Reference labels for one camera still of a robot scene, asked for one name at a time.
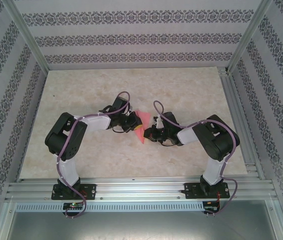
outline black bracket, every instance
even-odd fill
[[[207,194],[201,189],[199,182],[187,182],[184,184],[184,190],[181,192],[185,194],[186,199],[217,199],[218,193],[220,199],[229,199],[231,197],[226,182],[218,184],[214,191],[208,192]]]
[[[96,184],[80,184],[79,192],[86,198],[86,200],[95,200]],[[78,194],[75,194],[75,196],[65,194],[65,191],[61,187],[60,184],[55,184],[53,186],[51,199],[52,200],[82,200],[82,198]]]

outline wall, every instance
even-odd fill
[[[260,0],[17,0],[52,70],[226,67]]]
[[[232,73],[265,176],[283,208],[283,1],[275,0]]]
[[[0,209],[17,178],[46,77],[0,1]]]

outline purple cable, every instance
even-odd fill
[[[161,112],[156,107],[156,103],[158,103],[161,106],[161,108],[162,108]],[[164,106],[163,106],[163,104],[160,101],[157,101],[157,100],[153,101],[153,106],[154,106],[154,108],[156,109],[157,113],[160,115],[161,118],[165,119],[167,122],[169,122],[170,124],[172,124],[172,125],[174,125],[174,126],[176,126],[178,128],[188,129],[188,128],[191,128],[193,126],[196,126],[197,124],[201,124],[201,123],[214,123],[214,124],[217,124],[217,125],[223,127],[230,134],[231,139],[232,139],[232,150],[231,150],[230,154],[226,157],[226,159],[225,159],[225,161],[224,161],[224,163],[223,163],[223,165],[221,167],[219,175],[221,176],[222,179],[224,179],[226,181],[233,181],[235,183],[235,189],[234,189],[233,194],[231,195],[230,199],[226,203],[226,205],[221,210],[216,212],[215,215],[221,213],[230,204],[230,202],[233,200],[233,198],[234,198],[234,196],[235,196],[235,194],[237,192],[237,188],[238,188],[238,183],[237,183],[237,181],[235,179],[223,176],[223,173],[224,173],[224,170],[226,168],[227,162],[228,162],[228,160],[231,158],[231,156],[234,154],[234,152],[236,150],[236,139],[235,139],[234,134],[229,129],[229,127],[227,127],[225,124],[223,124],[223,123],[221,123],[219,121],[216,121],[216,120],[211,120],[211,119],[200,120],[200,121],[194,122],[194,123],[192,123],[192,124],[190,124],[188,126],[178,125],[178,124],[172,122],[171,120],[169,120],[167,117],[165,117],[163,115],[163,113],[164,113]]]
[[[126,104],[125,104],[123,107],[121,107],[120,109],[118,109],[118,110],[116,110],[116,111],[112,111],[112,112],[94,113],[94,114],[88,114],[88,115],[79,117],[79,118],[73,123],[73,125],[72,125],[72,127],[71,127],[71,129],[70,129],[70,131],[69,131],[68,137],[67,137],[67,139],[66,139],[66,142],[65,142],[65,144],[63,145],[63,147],[62,147],[62,149],[61,149],[61,151],[60,151],[60,153],[59,153],[59,155],[58,155],[58,157],[57,157],[56,165],[57,165],[57,172],[58,172],[58,175],[60,176],[60,178],[62,179],[62,181],[65,183],[65,185],[66,185],[67,187],[69,187],[72,191],[74,191],[76,194],[78,194],[78,195],[82,198],[82,201],[83,201],[83,203],[84,203],[84,208],[83,208],[83,210],[82,210],[80,213],[78,213],[77,215],[75,215],[75,216],[68,216],[68,215],[67,215],[67,211],[68,211],[69,209],[66,209],[66,211],[65,211],[66,218],[74,219],[74,218],[78,218],[80,215],[82,215],[82,214],[86,211],[87,202],[86,202],[86,198],[85,198],[80,192],[78,192],[78,191],[77,191],[75,188],[73,188],[66,180],[64,180],[64,176],[63,176],[63,174],[62,174],[62,172],[61,172],[61,170],[60,170],[60,165],[59,165],[59,163],[60,163],[60,161],[61,161],[61,157],[62,157],[62,155],[64,154],[65,149],[66,149],[68,143],[70,142],[70,138],[71,138],[71,136],[72,136],[72,134],[73,134],[73,132],[74,132],[74,129],[75,129],[77,123],[78,123],[80,120],[82,120],[82,119],[84,119],[84,118],[89,118],[89,117],[108,116],[108,115],[116,114],[116,113],[120,112],[121,110],[125,109],[125,108],[128,106],[128,104],[130,103],[130,100],[131,100],[131,95],[130,95],[129,92],[127,92],[127,91],[122,91],[122,92],[120,92],[120,93],[117,95],[117,97],[119,97],[119,96],[122,95],[122,94],[127,94],[127,95],[128,95],[128,100],[127,100]]]

